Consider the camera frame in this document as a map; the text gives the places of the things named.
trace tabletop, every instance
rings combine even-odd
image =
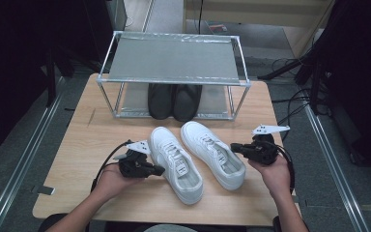
[[[52,195],[41,194],[33,209],[36,218],[68,213],[89,193],[93,179],[107,156],[128,139],[148,139],[156,127],[170,129],[179,139],[183,123],[173,118],[114,118],[92,74],[77,105],[71,123],[44,182],[55,188]],[[118,86],[104,84],[116,93]],[[238,95],[243,88],[234,88]],[[276,125],[267,84],[253,81],[235,121],[196,120],[208,127],[225,144],[250,143],[252,130],[259,125]],[[282,145],[279,133],[275,143]],[[117,154],[123,154],[122,148]],[[243,185],[237,190],[224,189],[210,168],[193,154],[192,159],[203,177],[204,193],[194,205],[183,204],[163,177],[150,176],[108,201],[94,219],[162,223],[195,223],[269,226],[277,216],[276,207],[261,175],[242,155],[246,165]]]

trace metal rail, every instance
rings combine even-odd
[[[4,190],[0,195],[0,227],[14,202],[17,191],[19,190],[23,179],[26,176],[26,173],[29,170],[29,167],[35,157],[37,150],[42,142],[44,134],[49,126],[54,113],[59,105],[60,100],[63,96],[63,90],[66,80],[64,77],[61,77],[58,81],[56,89],[58,90],[58,95],[54,100],[53,104],[50,107],[47,107],[43,113],[41,120],[39,121],[35,131],[32,134],[29,143],[27,144],[22,156],[20,157],[19,162],[17,163],[16,168],[11,176],[11,179],[5,186]]]
[[[144,20],[143,28],[141,30],[142,32],[146,32],[147,31],[147,26],[149,25],[150,16],[152,15],[152,11],[153,11],[153,6],[154,5],[155,5],[155,0],[151,0],[150,1],[150,5],[149,5],[149,9],[147,10],[146,18]]]
[[[330,146],[328,138],[325,134],[324,128],[319,120],[318,116],[315,116],[312,109],[307,106],[305,108],[308,119],[312,125],[312,128],[316,134],[316,137],[321,145],[322,152],[325,159],[327,160],[328,168],[332,174],[333,181],[335,182],[339,194],[342,197],[343,204],[346,211],[348,212],[349,218],[355,231],[370,231],[366,220],[363,216],[362,210],[360,209],[357,199],[342,171],[342,168],[336,159],[336,155]]]

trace shoe rack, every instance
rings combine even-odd
[[[238,36],[123,31],[113,33],[97,83],[115,118],[151,117],[148,85],[161,83],[203,85],[195,118],[231,121],[251,86]]]

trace wooden table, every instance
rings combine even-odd
[[[183,32],[186,19],[199,19],[202,1],[184,0]],[[310,45],[329,17],[334,0],[206,0],[201,18],[283,26],[295,57]]]
[[[121,143],[148,139],[152,130],[164,126],[180,138],[183,123],[172,118],[113,118],[93,74],[83,92],[44,185],[55,188],[52,195],[41,194],[33,215],[47,218],[68,213],[90,192],[93,179],[105,158]],[[104,84],[106,91],[118,86]],[[260,124],[276,125],[266,83],[254,81],[235,122],[199,120],[226,144],[250,143],[251,131]],[[279,134],[274,135],[281,144]],[[209,167],[198,158],[193,161],[204,180],[204,194],[197,204],[183,204],[163,177],[151,176],[107,202],[94,219],[168,223],[271,225],[277,215],[274,202],[260,174],[239,155],[245,165],[243,186],[229,191],[216,181]]]

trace white sneaker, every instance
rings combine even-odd
[[[188,122],[182,126],[182,140],[191,153],[210,167],[225,189],[238,189],[243,184],[245,165],[208,128]]]
[[[198,202],[203,196],[203,179],[176,136],[167,128],[156,128],[149,147],[153,162],[165,168],[162,175],[180,200],[187,205]]]

